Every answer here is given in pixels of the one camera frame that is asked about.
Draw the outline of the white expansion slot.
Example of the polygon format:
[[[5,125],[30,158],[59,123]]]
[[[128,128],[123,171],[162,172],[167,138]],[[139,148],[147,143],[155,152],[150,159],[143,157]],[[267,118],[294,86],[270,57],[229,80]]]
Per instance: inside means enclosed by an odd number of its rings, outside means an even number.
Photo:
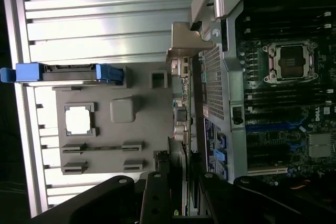
[[[248,170],[248,176],[266,176],[266,175],[277,175],[286,174],[288,171],[287,167],[256,167]]]

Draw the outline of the RAM stick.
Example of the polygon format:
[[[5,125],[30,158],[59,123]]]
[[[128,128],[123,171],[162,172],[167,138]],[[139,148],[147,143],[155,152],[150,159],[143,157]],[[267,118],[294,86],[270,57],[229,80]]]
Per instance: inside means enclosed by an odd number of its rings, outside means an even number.
[[[63,154],[73,154],[84,152],[94,152],[94,151],[122,151],[122,152],[131,152],[131,151],[141,151],[142,144],[124,144],[118,146],[91,146],[86,143],[83,144],[66,144],[61,147],[61,152]]]

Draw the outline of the grey parts rack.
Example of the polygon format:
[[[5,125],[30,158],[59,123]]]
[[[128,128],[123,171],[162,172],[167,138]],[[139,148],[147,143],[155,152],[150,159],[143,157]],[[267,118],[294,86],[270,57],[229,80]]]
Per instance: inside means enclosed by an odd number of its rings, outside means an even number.
[[[117,64],[122,85],[55,87],[62,173],[125,173],[154,170],[157,153],[167,151],[173,135],[173,89],[169,67],[162,62]],[[66,130],[65,111],[85,106],[91,129],[84,135]],[[66,144],[118,146],[142,144],[141,151],[94,151],[63,154]]]

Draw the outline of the blue expansion slot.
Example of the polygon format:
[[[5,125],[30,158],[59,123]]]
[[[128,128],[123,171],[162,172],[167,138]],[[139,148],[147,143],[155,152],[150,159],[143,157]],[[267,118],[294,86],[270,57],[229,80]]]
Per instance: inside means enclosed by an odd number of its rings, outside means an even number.
[[[301,123],[274,123],[274,124],[253,124],[245,126],[246,131],[250,132],[262,132],[262,131],[282,131],[295,129],[300,126]]]

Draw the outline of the blue printed case label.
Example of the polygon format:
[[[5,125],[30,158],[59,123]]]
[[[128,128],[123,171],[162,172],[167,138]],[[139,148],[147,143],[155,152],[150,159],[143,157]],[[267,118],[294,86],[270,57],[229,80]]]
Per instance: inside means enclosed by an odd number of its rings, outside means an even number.
[[[221,130],[214,123],[212,123],[210,120],[204,119],[204,133],[205,133],[205,146],[206,146],[206,166],[207,166],[207,171],[212,172],[212,173],[217,173],[216,172],[215,156],[214,156],[215,139],[216,139],[216,133],[217,132],[221,132]]]

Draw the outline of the silver finned heatsink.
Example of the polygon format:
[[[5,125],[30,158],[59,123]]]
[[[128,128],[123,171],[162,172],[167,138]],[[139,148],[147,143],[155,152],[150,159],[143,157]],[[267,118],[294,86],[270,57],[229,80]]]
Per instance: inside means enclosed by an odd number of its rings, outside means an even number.
[[[336,154],[336,134],[311,133],[308,135],[309,157],[324,158],[334,154]]]

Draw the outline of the silver CPU chip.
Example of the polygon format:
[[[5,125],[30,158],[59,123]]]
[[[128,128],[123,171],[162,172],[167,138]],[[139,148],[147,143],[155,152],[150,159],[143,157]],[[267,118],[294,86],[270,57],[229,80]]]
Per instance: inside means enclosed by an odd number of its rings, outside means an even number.
[[[70,106],[65,111],[66,130],[71,135],[84,135],[91,129],[90,111],[85,106]]]

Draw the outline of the dark green motherboard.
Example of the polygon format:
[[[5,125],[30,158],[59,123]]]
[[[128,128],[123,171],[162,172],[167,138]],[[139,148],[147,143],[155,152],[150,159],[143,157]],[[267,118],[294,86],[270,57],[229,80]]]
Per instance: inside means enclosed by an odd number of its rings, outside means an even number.
[[[282,131],[245,129],[248,170],[287,167],[286,174],[254,177],[294,191],[336,174],[336,154],[308,155],[309,134],[336,134],[336,6],[261,13],[245,8],[235,25],[237,56],[243,68],[245,126],[301,123]],[[314,63],[319,77],[305,83],[265,83],[268,57],[263,46],[301,40],[318,45]]]

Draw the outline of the open grey PC case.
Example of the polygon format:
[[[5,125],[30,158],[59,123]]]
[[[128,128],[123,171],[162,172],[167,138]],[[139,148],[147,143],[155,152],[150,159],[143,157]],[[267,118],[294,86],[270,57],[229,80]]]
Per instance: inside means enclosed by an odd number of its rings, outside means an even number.
[[[241,0],[225,18],[215,18],[213,0],[204,8],[198,22],[202,24],[202,37],[212,45],[200,53],[199,67],[194,72],[201,78],[203,117],[214,123],[226,136],[227,182],[232,184],[236,178],[248,176],[243,68],[236,48],[237,17],[245,8],[261,13],[328,6],[336,6],[336,0]],[[221,174],[214,174],[224,179]],[[198,182],[200,175],[195,175],[195,206],[204,222],[213,223],[211,216],[199,209],[205,205]],[[299,191],[281,186],[272,187],[288,190],[336,211],[336,174],[317,179],[312,186]]]

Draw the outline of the disk in blue carrier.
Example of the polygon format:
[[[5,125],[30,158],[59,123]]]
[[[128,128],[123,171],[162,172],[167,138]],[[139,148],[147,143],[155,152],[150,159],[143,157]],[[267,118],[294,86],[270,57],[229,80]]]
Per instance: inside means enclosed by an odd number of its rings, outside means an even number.
[[[38,62],[18,63],[14,69],[0,68],[0,82],[94,81],[122,85],[124,70],[110,64],[46,65]]]

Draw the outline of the CPU socket with metal frame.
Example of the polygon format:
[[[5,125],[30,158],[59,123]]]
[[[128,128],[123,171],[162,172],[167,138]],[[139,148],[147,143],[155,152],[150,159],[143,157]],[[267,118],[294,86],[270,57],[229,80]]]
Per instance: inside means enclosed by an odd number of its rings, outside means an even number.
[[[318,45],[310,40],[273,42],[263,46],[268,57],[268,73],[263,78],[273,86],[310,82],[316,73],[314,53]]]

